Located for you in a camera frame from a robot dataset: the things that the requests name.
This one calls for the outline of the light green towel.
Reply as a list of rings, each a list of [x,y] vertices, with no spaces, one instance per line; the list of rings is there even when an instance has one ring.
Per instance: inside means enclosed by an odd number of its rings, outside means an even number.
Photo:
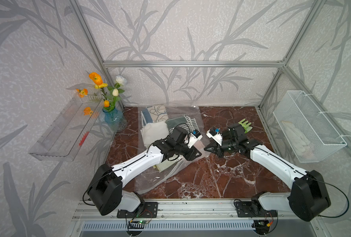
[[[177,161],[165,160],[165,161],[161,162],[160,164],[155,165],[153,168],[158,170],[159,172],[163,172],[176,163],[177,163]]]

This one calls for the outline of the green white striped towel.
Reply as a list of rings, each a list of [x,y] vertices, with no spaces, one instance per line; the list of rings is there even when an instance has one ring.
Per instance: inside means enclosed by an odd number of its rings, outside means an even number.
[[[182,127],[189,133],[199,129],[196,119],[187,115],[175,119],[168,119],[166,125],[170,132],[172,132],[175,127]]]

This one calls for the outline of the clear plastic vacuum bag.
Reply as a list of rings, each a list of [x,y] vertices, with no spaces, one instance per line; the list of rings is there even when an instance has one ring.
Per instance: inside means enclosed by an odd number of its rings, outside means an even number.
[[[135,178],[139,194],[155,189],[183,169],[209,156],[201,109],[195,105],[155,105],[139,108],[140,149],[157,147],[163,157]]]

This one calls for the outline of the blue patterned towel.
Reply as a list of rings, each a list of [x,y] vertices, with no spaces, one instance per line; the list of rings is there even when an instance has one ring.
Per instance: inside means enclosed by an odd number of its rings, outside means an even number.
[[[142,125],[167,121],[168,119],[169,116],[164,105],[154,105],[150,107],[145,107],[141,110]]]

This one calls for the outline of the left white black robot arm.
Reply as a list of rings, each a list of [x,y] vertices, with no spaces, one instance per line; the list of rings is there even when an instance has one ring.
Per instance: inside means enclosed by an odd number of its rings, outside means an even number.
[[[136,192],[123,188],[152,166],[168,161],[173,156],[183,156],[193,161],[202,154],[194,144],[202,139],[199,130],[188,132],[177,126],[164,139],[154,141],[148,149],[117,165],[101,165],[85,191],[99,213],[106,216],[114,210],[124,210],[136,216],[145,210],[145,201]]]

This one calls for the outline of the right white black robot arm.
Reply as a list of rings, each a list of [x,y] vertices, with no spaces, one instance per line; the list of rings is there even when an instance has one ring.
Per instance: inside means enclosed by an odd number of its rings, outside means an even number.
[[[211,142],[205,151],[216,154],[219,158],[228,152],[240,153],[264,166],[288,186],[288,193],[265,192],[255,197],[255,204],[262,209],[293,212],[309,222],[331,206],[324,179],[319,172],[297,167],[261,142],[249,139],[241,125],[232,124],[223,133],[212,127],[206,135]]]

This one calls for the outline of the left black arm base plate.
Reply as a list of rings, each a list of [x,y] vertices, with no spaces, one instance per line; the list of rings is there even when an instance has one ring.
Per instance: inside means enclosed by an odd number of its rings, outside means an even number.
[[[156,218],[158,211],[158,202],[145,202],[144,204],[140,204],[136,210],[133,212],[129,212],[126,210],[118,210],[117,218]]]

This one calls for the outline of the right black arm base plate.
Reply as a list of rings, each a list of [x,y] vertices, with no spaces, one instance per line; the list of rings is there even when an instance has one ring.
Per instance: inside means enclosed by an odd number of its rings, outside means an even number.
[[[276,210],[263,209],[257,200],[242,201],[240,199],[235,199],[233,204],[238,217],[265,219],[278,217],[278,212]]]

